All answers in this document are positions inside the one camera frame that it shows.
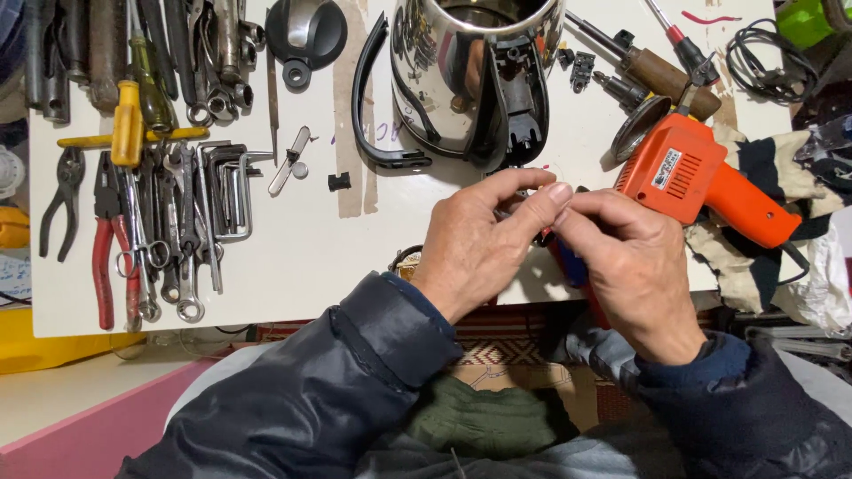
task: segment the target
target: hand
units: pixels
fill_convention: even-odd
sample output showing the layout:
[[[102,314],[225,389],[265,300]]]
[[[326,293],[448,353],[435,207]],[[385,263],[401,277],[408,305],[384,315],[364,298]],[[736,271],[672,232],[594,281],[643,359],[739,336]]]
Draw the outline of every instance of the hand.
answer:
[[[646,361],[692,362],[706,341],[681,224],[614,190],[578,193],[554,225],[582,257],[610,324]]]
[[[530,242],[571,200],[571,186],[533,168],[503,170],[439,201],[412,284],[455,324],[499,294],[515,277]],[[537,189],[498,222],[494,209],[516,203],[519,190]]]

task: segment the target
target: stainless steel kettle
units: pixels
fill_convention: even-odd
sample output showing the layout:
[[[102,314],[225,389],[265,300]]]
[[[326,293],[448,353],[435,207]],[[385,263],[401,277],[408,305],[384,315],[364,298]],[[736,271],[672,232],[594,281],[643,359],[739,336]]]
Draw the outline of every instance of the stainless steel kettle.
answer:
[[[428,150],[483,172],[535,159],[547,140],[544,79],[556,59],[563,13],[563,0],[399,0],[391,71],[406,128]],[[366,80],[387,35],[382,15],[356,67],[356,140],[380,166],[425,166],[431,159],[421,150],[378,150],[360,127]]]

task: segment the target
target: dark blue jacket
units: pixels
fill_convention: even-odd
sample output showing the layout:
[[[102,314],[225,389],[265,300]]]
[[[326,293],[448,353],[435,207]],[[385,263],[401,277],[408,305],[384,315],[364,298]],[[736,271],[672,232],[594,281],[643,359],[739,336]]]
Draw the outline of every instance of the dark blue jacket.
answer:
[[[340,306],[190,401],[118,477],[350,477],[426,380],[462,354],[452,334],[416,291],[370,274]],[[767,345],[753,345],[738,377],[640,384],[690,476],[852,471],[852,430]]]

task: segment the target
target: white workbench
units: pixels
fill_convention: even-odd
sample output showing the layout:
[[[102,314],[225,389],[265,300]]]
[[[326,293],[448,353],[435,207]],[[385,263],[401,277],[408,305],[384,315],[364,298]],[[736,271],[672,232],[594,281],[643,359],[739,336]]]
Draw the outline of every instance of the white workbench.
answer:
[[[367,0],[337,0],[339,3],[367,3]],[[247,2],[246,19],[263,24],[265,9],[272,0]],[[771,0],[733,2],[723,0],[660,0],[669,15],[684,32],[709,53],[709,47],[720,49],[734,32],[758,18],[774,17]],[[636,46],[650,48],[677,65],[663,29],[644,0],[608,0],[588,2],[567,0],[566,7],[606,33],[613,35],[626,28],[636,34]],[[680,15],[681,10],[705,18],[730,15],[743,17],[740,23],[700,26]],[[368,32],[377,16],[394,10],[394,0],[369,0],[369,12],[363,14]],[[613,74],[615,61],[583,34],[566,24],[563,40],[568,48],[598,55],[596,70]],[[349,22],[349,38],[356,26]],[[355,58],[361,44],[355,48]],[[244,143],[249,150],[271,149],[268,128],[266,55],[259,55],[256,70],[249,83],[256,94],[249,114],[227,126],[213,126],[211,140],[229,139]],[[380,55],[372,76],[375,101],[376,136],[381,147],[391,146],[387,127],[394,120],[392,108],[389,54]],[[767,63],[779,61],[778,55],[762,55]],[[386,171],[374,176],[366,167],[355,168],[353,190],[330,193],[327,176],[338,173],[339,157],[354,158],[355,150],[341,142],[331,144],[335,132],[334,68],[329,66],[313,75],[310,88],[293,94],[280,78],[278,65],[279,151],[288,148],[302,125],[310,127],[319,139],[309,143],[302,160],[310,168],[308,178],[291,178],[277,198],[271,198],[267,186],[275,169],[272,162],[258,163],[265,177],[250,179],[254,208],[254,234],[246,241],[225,245],[222,261],[224,290],[216,294],[210,287],[210,271],[199,270],[199,297],[206,305],[205,317],[196,325],[178,319],[174,307],[158,300],[163,317],[156,323],[145,323],[143,331],[192,326],[228,326],[245,323],[314,318],[324,308],[338,303],[355,284],[371,270],[384,270],[396,252],[423,242],[432,206],[460,187],[478,181],[474,169],[452,159],[435,159],[433,166],[420,171]],[[609,145],[626,118],[618,102],[597,84],[582,94],[574,94],[568,85],[570,69],[563,72],[555,66],[548,78],[550,90],[550,137],[544,153],[531,166],[550,165],[550,170],[575,187],[609,188],[619,169],[605,165]],[[750,99],[736,85],[723,80],[725,95],[733,92],[739,129],[751,139],[763,138],[790,130],[790,115],[785,107]],[[351,77],[345,81],[351,84]],[[111,120],[101,118],[87,102],[85,93],[72,84],[72,122],[58,128],[44,121],[40,113],[30,117],[31,126],[31,191],[32,244],[37,249],[41,216],[56,190],[56,161],[61,149],[56,140],[71,136],[108,133]],[[348,90],[337,92],[348,98]],[[182,101],[175,104],[181,126],[187,126]],[[338,128],[351,130],[348,116]],[[403,130],[397,141],[411,144]],[[68,258],[56,262],[56,253],[65,230],[65,214],[59,211],[51,228],[50,254],[32,261],[33,319],[37,337],[96,334],[97,302],[92,283],[91,254],[95,237],[94,198],[98,151],[87,151],[87,171],[79,195],[79,230]],[[112,254],[118,252],[113,243]],[[797,272],[786,261],[782,276]],[[112,290],[116,305],[116,327],[124,328],[124,280],[112,272]],[[689,264],[689,281],[693,291],[714,290],[716,281],[710,269],[695,261]],[[534,251],[521,268],[518,277],[499,298],[500,303],[530,303],[579,298],[577,291],[563,285],[561,274],[546,251]]]

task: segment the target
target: yellow container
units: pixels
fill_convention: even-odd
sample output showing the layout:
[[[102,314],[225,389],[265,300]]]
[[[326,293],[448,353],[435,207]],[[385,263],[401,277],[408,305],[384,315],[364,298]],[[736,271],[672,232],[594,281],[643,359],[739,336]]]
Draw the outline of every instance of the yellow container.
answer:
[[[144,332],[135,334],[95,334],[68,338],[34,338],[32,309],[0,312],[0,374],[36,371],[61,366],[114,348],[123,348],[145,339]]]

